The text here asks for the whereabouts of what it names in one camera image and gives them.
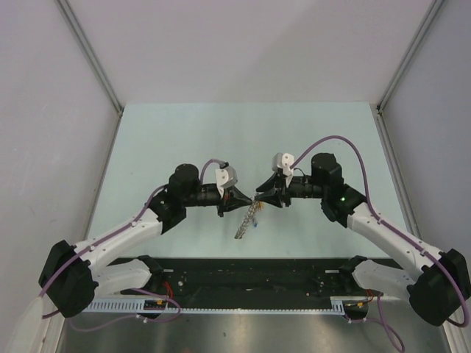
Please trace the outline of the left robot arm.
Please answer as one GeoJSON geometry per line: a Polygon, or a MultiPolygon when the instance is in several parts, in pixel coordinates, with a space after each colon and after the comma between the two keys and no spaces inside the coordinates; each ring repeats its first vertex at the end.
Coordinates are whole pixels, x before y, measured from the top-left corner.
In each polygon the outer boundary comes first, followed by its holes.
{"type": "Polygon", "coordinates": [[[115,264],[123,253],[168,232],[187,216],[189,207],[215,207],[218,216],[251,205],[237,187],[235,169],[219,163],[216,181],[205,184],[192,164],[177,166],[168,182],[155,189],[130,220],[102,235],[74,245],[53,245],[40,274],[40,298],[48,297],[65,318],[81,313],[97,298],[123,290],[153,294],[163,271],[148,255],[115,264]]]}

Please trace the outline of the metal keyring disc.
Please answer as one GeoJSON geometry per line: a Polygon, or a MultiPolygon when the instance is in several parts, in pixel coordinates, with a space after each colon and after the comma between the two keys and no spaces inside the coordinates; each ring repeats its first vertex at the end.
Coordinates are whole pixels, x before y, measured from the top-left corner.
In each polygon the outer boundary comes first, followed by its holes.
{"type": "Polygon", "coordinates": [[[240,225],[240,227],[238,228],[236,234],[235,234],[235,237],[234,239],[235,240],[240,240],[243,238],[243,236],[247,233],[247,230],[253,226],[252,225],[252,222],[255,219],[255,216],[256,216],[256,213],[258,213],[259,211],[262,211],[263,209],[263,203],[262,202],[257,202],[257,201],[254,201],[248,208],[243,220],[242,220],[242,223],[240,225]]]}

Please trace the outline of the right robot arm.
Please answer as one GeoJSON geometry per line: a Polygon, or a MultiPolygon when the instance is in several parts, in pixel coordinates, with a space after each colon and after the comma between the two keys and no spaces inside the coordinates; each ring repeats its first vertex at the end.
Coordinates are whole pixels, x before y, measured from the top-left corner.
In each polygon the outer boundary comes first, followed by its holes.
{"type": "Polygon", "coordinates": [[[352,258],[339,277],[346,294],[369,289],[405,300],[422,320],[435,327],[449,321],[470,298],[464,256],[455,249],[444,252],[396,229],[372,210],[364,194],[344,182],[333,154],[315,154],[307,176],[294,176],[293,164],[293,155],[276,154],[273,174],[257,188],[256,200],[283,208],[293,199],[320,199],[322,212],[330,221],[364,236],[397,264],[392,268],[362,256],[352,258]]]}

